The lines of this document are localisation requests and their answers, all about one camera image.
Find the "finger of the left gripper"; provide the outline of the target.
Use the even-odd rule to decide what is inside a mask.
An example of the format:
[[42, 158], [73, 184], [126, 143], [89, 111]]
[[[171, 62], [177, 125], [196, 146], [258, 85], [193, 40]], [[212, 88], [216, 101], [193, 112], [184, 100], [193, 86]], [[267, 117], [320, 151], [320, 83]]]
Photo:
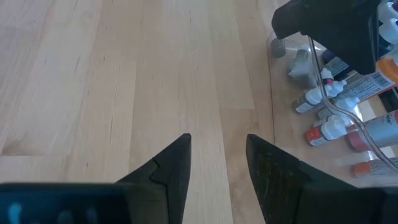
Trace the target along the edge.
[[278, 39], [296, 33], [322, 44], [362, 75], [376, 71], [381, 0], [290, 0], [276, 9]]

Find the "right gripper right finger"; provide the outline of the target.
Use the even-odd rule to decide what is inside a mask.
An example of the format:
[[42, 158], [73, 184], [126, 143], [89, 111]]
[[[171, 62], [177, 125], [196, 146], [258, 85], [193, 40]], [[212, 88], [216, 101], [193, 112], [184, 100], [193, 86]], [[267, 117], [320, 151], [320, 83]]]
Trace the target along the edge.
[[266, 224], [295, 224], [302, 188], [311, 181], [300, 161], [255, 134], [247, 135], [246, 158]]

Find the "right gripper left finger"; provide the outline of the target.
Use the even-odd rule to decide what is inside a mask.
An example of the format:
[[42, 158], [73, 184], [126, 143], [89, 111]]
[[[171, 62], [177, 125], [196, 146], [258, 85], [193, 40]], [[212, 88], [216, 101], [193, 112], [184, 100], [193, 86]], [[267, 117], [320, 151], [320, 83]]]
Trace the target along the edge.
[[185, 133], [118, 181], [129, 184], [132, 224], [182, 224], [191, 171], [192, 137]]

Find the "small dropper bottle white cap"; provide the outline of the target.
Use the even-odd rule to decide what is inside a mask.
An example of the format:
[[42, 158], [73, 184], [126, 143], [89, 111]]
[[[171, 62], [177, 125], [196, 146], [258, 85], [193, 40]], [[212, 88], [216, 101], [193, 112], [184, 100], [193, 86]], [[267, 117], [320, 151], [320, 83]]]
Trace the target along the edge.
[[[342, 98], [339, 100], [333, 100], [332, 105], [336, 106], [340, 109], [355, 113], [354, 108], [357, 106], [357, 104], [360, 102], [358, 97], [348, 97], [348, 98]], [[337, 111], [331, 111], [327, 107], [321, 109], [318, 112], [318, 117], [320, 119], [326, 118], [328, 116], [332, 116], [334, 114], [338, 114]]]
[[332, 84], [334, 82], [334, 77], [327, 68], [323, 68], [320, 75], [323, 85]]
[[293, 61], [294, 62], [305, 62], [310, 56], [310, 51], [308, 49], [298, 49]]
[[288, 73], [296, 84], [304, 90], [309, 90], [317, 86], [315, 77], [313, 76], [312, 62], [307, 60], [305, 62], [297, 62]]

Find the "small red dropper bottle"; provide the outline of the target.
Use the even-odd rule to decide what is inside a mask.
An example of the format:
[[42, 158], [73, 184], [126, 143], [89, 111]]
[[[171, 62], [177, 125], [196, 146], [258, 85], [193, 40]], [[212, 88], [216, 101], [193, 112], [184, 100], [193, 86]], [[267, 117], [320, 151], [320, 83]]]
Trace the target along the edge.
[[345, 116], [331, 115], [313, 124], [305, 132], [305, 139], [311, 146], [319, 146], [346, 135], [352, 121]]

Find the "small black dropper bottle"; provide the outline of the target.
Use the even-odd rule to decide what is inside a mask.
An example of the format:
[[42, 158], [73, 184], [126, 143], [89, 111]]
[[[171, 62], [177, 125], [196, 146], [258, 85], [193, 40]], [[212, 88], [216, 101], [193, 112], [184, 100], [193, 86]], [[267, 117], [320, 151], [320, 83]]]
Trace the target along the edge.
[[[346, 84], [347, 82], [342, 80], [324, 85], [323, 87], [326, 91], [326, 97], [328, 99], [336, 97], [343, 91]], [[292, 107], [297, 113], [302, 114], [318, 106], [321, 103], [322, 98], [322, 88], [318, 86], [305, 92], [297, 100], [293, 101]]]

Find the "clear plastic bin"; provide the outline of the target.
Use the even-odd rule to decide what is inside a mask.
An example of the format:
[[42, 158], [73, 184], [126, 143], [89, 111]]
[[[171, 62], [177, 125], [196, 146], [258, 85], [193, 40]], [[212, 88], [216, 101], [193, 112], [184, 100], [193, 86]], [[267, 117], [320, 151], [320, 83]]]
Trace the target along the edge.
[[297, 33], [285, 40], [286, 54], [282, 58], [271, 57], [271, 40], [276, 38], [271, 33], [267, 39], [269, 51], [269, 68], [271, 79], [272, 114], [274, 125], [274, 144], [301, 161], [344, 181], [356, 180], [352, 175], [351, 166], [379, 159], [393, 171], [398, 172], [398, 164], [393, 161], [398, 157], [395, 146], [356, 152], [345, 137], [322, 144], [311, 146], [305, 139], [305, 132], [318, 120], [318, 108], [303, 114], [297, 113], [292, 102], [297, 100], [307, 90], [301, 89], [287, 74], [290, 63], [298, 49], [310, 51], [309, 61], [313, 65], [313, 76], [316, 84], [322, 67], [321, 53], [323, 46], [310, 40], [307, 36]]

